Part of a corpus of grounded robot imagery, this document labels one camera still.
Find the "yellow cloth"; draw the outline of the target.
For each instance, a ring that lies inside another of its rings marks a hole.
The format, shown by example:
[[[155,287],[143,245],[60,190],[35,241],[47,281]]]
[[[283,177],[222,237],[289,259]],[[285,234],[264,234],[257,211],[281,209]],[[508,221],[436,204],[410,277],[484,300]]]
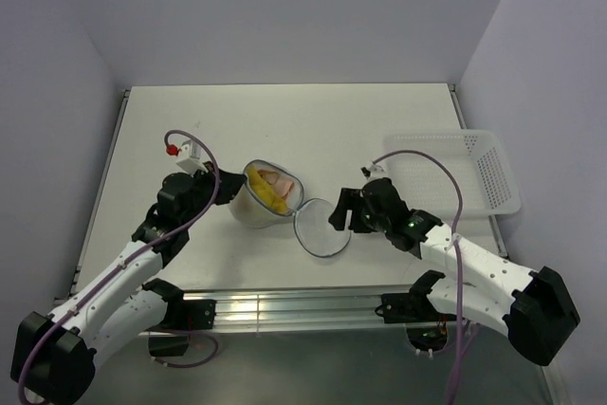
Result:
[[[251,190],[270,210],[280,215],[286,215],[289,208],[284,199],[278,196],[272,188],[260,177],[255,168],[247,168],[248,183]]]

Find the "white mesh laundry bag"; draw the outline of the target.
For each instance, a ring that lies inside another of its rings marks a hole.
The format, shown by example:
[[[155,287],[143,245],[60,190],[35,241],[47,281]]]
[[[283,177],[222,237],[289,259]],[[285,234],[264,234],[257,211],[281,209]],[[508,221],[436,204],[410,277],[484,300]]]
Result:
[[[289,170],[262,159],[243,170],[246,182],[231,200],[232,216],[250,229],[289,223],[301,247],[316,258],[332,258],[350,243],[351,234],[328,222],[335,206],[306,198],[302,181]]]

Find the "pink bra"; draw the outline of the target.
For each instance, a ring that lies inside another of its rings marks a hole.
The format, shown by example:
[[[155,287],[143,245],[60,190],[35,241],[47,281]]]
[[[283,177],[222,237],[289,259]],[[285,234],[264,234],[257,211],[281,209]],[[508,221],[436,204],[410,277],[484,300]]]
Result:
[[[295,181],[290,175],[270,169],[259,169],[258,174],[282,199],[288,199],[295,189]]]

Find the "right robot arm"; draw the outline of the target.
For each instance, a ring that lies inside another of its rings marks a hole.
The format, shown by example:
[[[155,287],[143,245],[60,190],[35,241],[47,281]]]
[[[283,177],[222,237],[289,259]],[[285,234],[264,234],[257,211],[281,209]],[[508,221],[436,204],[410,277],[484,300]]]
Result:
[[[461,315],[507,337],[525,359],[549,365],[580,323],[560,274],[501,258],[438,217],[407,207],[392,181],[343,188],[328,218],[335,230],[381,233],[398,250],[433,263],[404,293],[384,293],[376,309],[387,324]]]

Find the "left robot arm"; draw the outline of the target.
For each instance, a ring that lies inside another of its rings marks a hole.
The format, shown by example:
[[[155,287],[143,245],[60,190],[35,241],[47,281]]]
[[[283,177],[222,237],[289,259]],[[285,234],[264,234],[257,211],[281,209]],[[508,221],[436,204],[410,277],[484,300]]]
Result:
[[[102,364],[141,332],[185,329],[183,291],[157,274],[189,242],[190,227],[211,206],[229,204],[245,182],[212,165],[167,175],[110,266],[63,304],[19,324],[10,376],[20,402],[74,404]]]

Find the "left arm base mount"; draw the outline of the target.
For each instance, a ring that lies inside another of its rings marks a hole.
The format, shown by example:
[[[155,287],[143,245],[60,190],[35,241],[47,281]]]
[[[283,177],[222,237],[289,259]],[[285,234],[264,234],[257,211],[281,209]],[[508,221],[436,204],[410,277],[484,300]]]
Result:
[[[213,329],[217,301],[185,300],[160,325],[149,333],[147,349],[150,357],[169,365],[202,364],[219,351],[218,340],[208,334]]]

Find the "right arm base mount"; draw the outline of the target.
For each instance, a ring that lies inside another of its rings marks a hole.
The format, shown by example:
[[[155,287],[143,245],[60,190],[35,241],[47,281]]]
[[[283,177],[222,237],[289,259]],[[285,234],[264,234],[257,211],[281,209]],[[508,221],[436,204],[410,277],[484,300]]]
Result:
[[[417,292],[384,293],[374,313],[385,324],[436,323],[443,339],[447,337],[447,324],[456,319],[453,312],[439,312],[426,295]]]

